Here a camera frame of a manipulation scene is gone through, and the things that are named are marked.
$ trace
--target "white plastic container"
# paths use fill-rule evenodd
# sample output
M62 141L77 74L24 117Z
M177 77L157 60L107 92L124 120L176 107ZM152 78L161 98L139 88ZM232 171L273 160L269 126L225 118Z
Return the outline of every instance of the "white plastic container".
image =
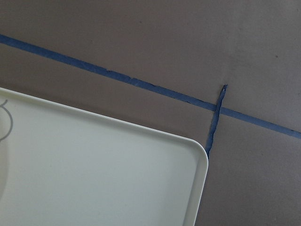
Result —
M194 225L208 167L196 141L0 88L5 100L0 225Z

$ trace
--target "gray line drawing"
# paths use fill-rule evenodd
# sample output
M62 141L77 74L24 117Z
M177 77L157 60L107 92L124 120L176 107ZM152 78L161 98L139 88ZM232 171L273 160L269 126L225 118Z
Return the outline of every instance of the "gray line drawing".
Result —
M13 130L13 125L14 125L14 121L13 121L13 117L11 116L11 113L9 112L8 109L6 109L6 107L4 107L4 105L5 105L7 102L8 102L8 100L5 100L4 103L2 103L2 104L0 105L0 108L2 108L2 109L8 114L9 119L10 119L10 128L9 128L8 133L7 133L4 137L0 138L0 142L1 142L2 140L4 140L5 138L7 138L7 137L10 135L11 131Z

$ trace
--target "long blue tape line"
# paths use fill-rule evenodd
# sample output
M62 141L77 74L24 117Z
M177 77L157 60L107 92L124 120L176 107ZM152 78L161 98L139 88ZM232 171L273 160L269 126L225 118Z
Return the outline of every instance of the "long blue tape line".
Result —
M155 86L153 84L150 84L148 82L145 82L145 81L142 81L139 79L131 78L125 74L121 74L121 73L114 72L114 71L108 71L107 69L105 69L103 67L96 66L96 65L87 63L85 61L81 61L81 60L60 54L60 53L56 53L51 50L41 48L41 47L38 47L38 46L35 46L32 44L17 40L17 39L13 39L13 38L10 38L10 37L2 35L2 34L0 34L0 43L3 43L5 45L8 45L8 46L11 46L14 48L22 49L24 51L31 52L31 53L37 54L39 56L42 56L42 57L53 59L55 61L58 61L58 62L61 62L64 64L72 65L72 66L81 68L83 70L93 72L93 73L96 73L96 74L99 74L99 75L102 75L102 76L105 76L108 78L112 78L112 79L115 79L115 80L118 80L121 82L125 82L125 83L131 84L133 86L140 87L142 89L146 89L146 90L149 90L149 91L152 91L155 93L162 94L167 97L181 100L183 102L187 102L192 105L202 107L202 108L205 108L210 111L215 111L215 109L216 109L216 105L211 104L209 102L205 102L205 101L199 100L197 98L190 97L188 95L185 95L185 94L182 94L179 92L175 92L170 89L166 89L164 87ZM271 129L271 130L279 132L279 133L283 133L283 134L301 139L300 132L297 132L297 131L291 130L289 128L279 126L274 123L264 121L264 120L246 115L246 114L242 114L242 113L233 111L228 108L222 107L220 113L230 116L230 117L233 117L233 118L236 118L236 119L240 119L240 120L258 125L258 126L261 126L261 127L264 127L264 128L267 128L267 129Z
M205 147L205 151L206 151L208 157L209 157L209 154L210 154L210 150L212 148L214 133L216 131L217 123L218 123L218 120L220 118L222 100L225 97L227 86L228 85L224 85L223 88L221 89L221 93L220 93L220 96L217 99L216 108L215 108L213 118L212 118L212 121L211 121L211 126L210 126L210 130L209 130L208 138L207 138L207 142L206 142L206 147Z

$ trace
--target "painter's tape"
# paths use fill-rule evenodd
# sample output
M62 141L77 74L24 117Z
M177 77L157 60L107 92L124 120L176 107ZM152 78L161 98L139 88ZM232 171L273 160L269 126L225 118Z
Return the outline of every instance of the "painter's tape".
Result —
M34 53L34 54L37 54L37 55L42 56L42 57L53 59L55 61L58 61L58 62L61 62L61 63L64 63L64 64L72 65L72 66L75 66L77 68L81 68L83 70L89 71L89 72L93 72L93 73L96 73L96 74L99 74L99 75L103 75L103 76L111 78L111 79L115 79L115 80L118 80L118 81L121 81L121 82L125 82L125 83L128 83L128 84L140 87L142 89L147 89L149 91L159 93L159 94L162 94L162 95L167 96L167 97L171 97L171 98L174 98L174 99L177 99L177 100L181 100L183 102L187 102L187 103L190 103L192 105L202 107L202 108L205 108L205 109L210 110L210 111L215 111L215 109L216 109L215 105L211 104L209 102L205 102L205 101L199 100L197 98L190 97L188 95L185 95L185 94L182 94L182 93L179 93L179 92L175 92L175 91L170 90L170 89L166 89L164 87L155 86L155 85L152 85L148 82L145 82L145 81L142 81L142 80L139 80L139 79L131 78L131 77L125 75L125 74L121 74L121 73L114 72L114 71L108 71L107 69L105 69L103 67L96 66L96 65L93 65L93 64L90 64L90 63L87 63L85 61L81 61L81 60L78 60L78 59L75 59L75 58L72 58L72 57L69 57L69 56L65 56L63 54L56 53L56 52L53 52L53 51L45 49L45 48L34 46L32 44L29 44L29 43L26 43L26 42L23 42L23 41L20 41L20 40L16 40L16 39L10 38L10 37L5 36L5 35L0 34L0 43L3 43L5 45L8 45L8 46L11 46L11 47L14 47L14 48L22 49L24 51ZM291 130L291 129L288 129L288 128L285 128L285 127L282 127L282 126L278 126L276 124L273 124L273 123L270 123L270 122L267 122L267 121L264 121L264 120L261 120L261 119L254 118L252 116L242 114L242 113L233 111L233 110L228 109L228 108L223 108L222 107L221 108L221 114L224 114L224 115L236 118L236 119L240 119L240 120L243 120L243 121L258 125L258 126L261 126L261 127L265 127L267 129L271 129L271 130L274 130L274 131L284 133L284 134L287 134L289 136L301 139L301 133L300 132L297 132L297 131L294 131L294 130Z
M212 148L214 133L216 131L218 120L220 118L222 100L225 97L227 86L228 85L224 85L222 90L221 90L221 93L220 93L220 95L217 99L216 108L215 108L213 118L212 118L212 121L211 121L211 126L210 126L210 130L209 130L208 138L207 138L207 142L206 142L206 147L205 147L205 151L206 151L208 157L209 157L209 154L210 154L210 150Z

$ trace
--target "blue tape strip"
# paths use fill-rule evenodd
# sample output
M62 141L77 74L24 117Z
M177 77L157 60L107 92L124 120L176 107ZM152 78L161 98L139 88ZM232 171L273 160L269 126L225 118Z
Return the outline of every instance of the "blue tape strip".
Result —
M166 89L164 87L155 86L153 84L150 84L148 82L145 82L145 81L142 81L139 79L131 78L125 74L121 74L121 73L114 72L114 71L108 71L107 69L105 69L103 67L96 66L96 65L93 65L93 64L90 64L85 61L81 61L81 60L78 60L78 59L75 59L75 58L72 58L69 56L65 56L63 54L59 54L59 53L50 51L45 48L34 46L34 45L28 44L26 42L7 37L5 35L0 34L0 43L6 44L6 45L14 47L14 48L22 49L22 50L37 54L42 57L53 59L55 61L59 61L64 64L72 65L72 66L81 68L83 70L89 71L89 72L100 74L102 76L105 76L105 77L108 77L111 79L115 79L115 80L118 80L118 81L121 81L121 82L124 82L127 84L131 84L133 86L140 87L142 89L146 89L146 90L149 90L149 91L152 91L155 93L159 93L159 94L162 94L167 97L181 100L181 101L190 103L192 105L205 108L210 111L214 111L214 109L215 109L215 105L213 105L209 102L205 102L205 101L196 99L194 97L190 97L188 95L178 93L178 92L175 92L170 89Z
M217 99L216 108L215 108L213 118L212 118L212 121L211 121L211 126L210 126L210 130L209 130L208 138L207 138L207 142L206 142L206 147L205 147L205 151L206 151L208 157L209 157L209 154L210 154L210 150L212 148L214 133L216 131L218 120L220 118L222 100L225 97L227 86L228 85L224 85L222 90L221 90L220 96Z
M202 108L205 108L205 109L210 110L210 111L215 111L215 109L216 109L216 106L214 104L209 103L209 102L205 102L205 101L196 99L194 97L190 97L188 95L178 93L178 92L175 92L175 91L170 90L170 89L166 89L164 87L155 86L155 85L152 85L148 82L145 82L145 81L142 81L142 80L139 80L139 79L135 79L135 78L131 78L131 77L129 77L127 75L124 75L124 74L121 74L121 73L108 71L107 69L105 69L103 67L99 67L99 66L87 63L85 61L77 60L75 58L65 56L63 54L59 54L59 53L50 51L50 50L45 49L45 48L34 46L32 44L10 38L10 37L2 35L2 34L0 34L0 43L3 43L5 45L8 45L8 46L11 46L11 47L14 47L14 48L22 49L24 51L31 52L31 53L37 54L39 56L42 56L42 57L53 59L55 61L58 61L58 62L61 62L61 63L64 63L64 64L72 65L72 66L81 68L83 70L89 71L89 72L100 74L100 75L103 75L103 76L108 77L108 78L119 80L121 82L125 82L125 83L128 83L128 84L140 87L142 89L147 89L149 91L159 93L159 94L162 94L162 95L167 96L167 97L171 97L171 98L174 98L174 99L177 99L177 100L181 100L183 102L187 102L187 103L190 103L192 105L202 107ZM291 129L288 129L288 128L285 128L285 127L282 127L282 126L278 126L276 124L273 124L273 123L270 123L270 122L267 122L267 121L263 121L261 119L254 118L252 116L242 114L242 113L233 111L233 110L228 109L228 108L223 108L222 107L221 108L221 114L224 114L224 115L227 115L227 116L230 116L230 117L233 117L233 118L236 118L236 119L240 119L240 120L243 120L243 121L255 124L255 125L259 125L261 127L265 127L267 129L274 130L276 132L284 133L284 134L287 134L289 136L301 139L301 133L300 132L297 132L297 131L294 131L294 130L291 130Z

